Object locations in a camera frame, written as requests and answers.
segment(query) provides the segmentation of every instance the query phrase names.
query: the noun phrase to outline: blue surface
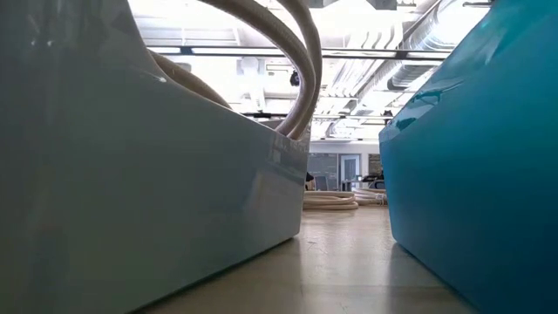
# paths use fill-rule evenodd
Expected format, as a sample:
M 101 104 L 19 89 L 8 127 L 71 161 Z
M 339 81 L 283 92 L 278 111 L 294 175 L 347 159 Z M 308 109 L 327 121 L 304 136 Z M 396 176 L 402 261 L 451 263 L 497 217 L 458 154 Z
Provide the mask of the blue surface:
M 298 233 L 309 142 L 172 82 L 125 0 L 0 10 L 0 313 L 123 313 Z
M 483 313 L 555 311 L 556 21 L 497 0 L 380 134 L 395 239 Z

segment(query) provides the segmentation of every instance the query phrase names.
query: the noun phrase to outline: white hose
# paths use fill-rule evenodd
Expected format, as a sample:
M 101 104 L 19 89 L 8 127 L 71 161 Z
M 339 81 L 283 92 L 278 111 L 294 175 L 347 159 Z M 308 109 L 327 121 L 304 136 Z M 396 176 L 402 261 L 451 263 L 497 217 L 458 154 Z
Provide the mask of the white hose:
M 384 189 L 379 188 L 355 188 L 355 197 L 358 205 L 385 205 L 387 195 Z
M 305 191 L 304 210 L 352 210 L 357 209 L 352 192 Z
M 301 1 L 292 0 L 278 0 L 278 2 L 290 13 L 290 15 L 295 19 L 301 33 L 304 37 L 304 43 L 306 44 L 306 49 L 312 60 L 312 65 L 314 66 L 314 72 L 316 73 L 316 85 L 314 86 L 314 95 L 310 104 L 307 106 L 306 111 L 300 119 L 300 122 L 295 126 L 295 128 L 289 133 L 291 139 L 298 140 L 304 134 L 306 127 L 312 120 L 312 115 L 316 109 L 316 103 L 318 97 L 320 96 L 320 91 L 322 87 L 322 44 L 320 43 L 320 34 L 317 31 L 317 27 L 313 22 L 312 16 L 310 14 L 310 9 L 308 5 Z
M 296 37 L 289 27 L 287 27 L 279 18 L 269 12 L 266 8 L 261 6 L 254 0 L 201 0 L 203 3 L 214 6 L 217 9 L 223 10 L 239 19 L 244 23 L 252 26 L 262 35 L 267 37 L 273 44 L 275 44 L 293 63 L 297 69 L 301 84 L 300 92 L 296 103 L 291 109 L 289 115 L 277 127 L 278 133 L 288 135 L 291 139 L 298 139 L 311 119 L 311 114 L 314 112 L 316 106 L 317 94 L 321 84 L 322 75 L 322 57 L 320 39 L 317 34 L 316 26 L 314 25 L 310 10 L 303 4 L 301 0 L 282 0 L 282 4 L 295 18 L 299 27 L 302 30 L 304 40 L 309 47 L 312 58 L 304 48 L 303 44 Z M 182 82 L 177 82 L 192 92 L 207 97 L 210 100 L 225 106 L 221 103 L 221 97 L 215 97 L 216 92 L 210 87 L 203 84 L 197 84 L 196 78 L 193 74 L 183 71 L 178 65 L 161 65 L 161 59 L 158 55 L 153 57 L 159 60 L 157 63 L 167 76 L 172 78 L 169 73 L 178 72 L 182 76 Z
M 190 92 L 195 92 L 205 99 L 209 99 L 218 105 L 230 109 L 230 105 L 227 103 L 227 101 L 200 78 L 182 69 L 173 61 L 161 56 L 160 54 L 153 51 L 150 52 L 159 68 L 163 70 L 163 72 L 174 82 L 186 87 Z

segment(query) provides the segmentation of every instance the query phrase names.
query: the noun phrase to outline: ceiling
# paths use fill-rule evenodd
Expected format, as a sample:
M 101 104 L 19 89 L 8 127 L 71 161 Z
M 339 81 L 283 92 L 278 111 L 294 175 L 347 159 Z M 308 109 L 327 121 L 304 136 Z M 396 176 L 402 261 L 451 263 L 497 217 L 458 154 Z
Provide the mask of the ceiling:
M 322 47 L 332 49 L 447 52 L 488 10 L 464 6 L 464 0 L 397 0 L 396 10 L 377 10 L 371 0 L 308 1 Z M 276 0 L 258 2 L 302 38 Z M 148 47 L 218 46 L 225 51 L 230 46 L 256 51 L 273 46 L 243 22 L 195 0 L 129 3 Z M 207 82 L 240 113 L 288 113 L 298 93 L 289 83 L 293 67 L 286 58 L 167 57 Z M 325 58 L 312 139 L 377 140 L 384 127 L 379 117 L 386 110 L 396 114 L 439 63 Z

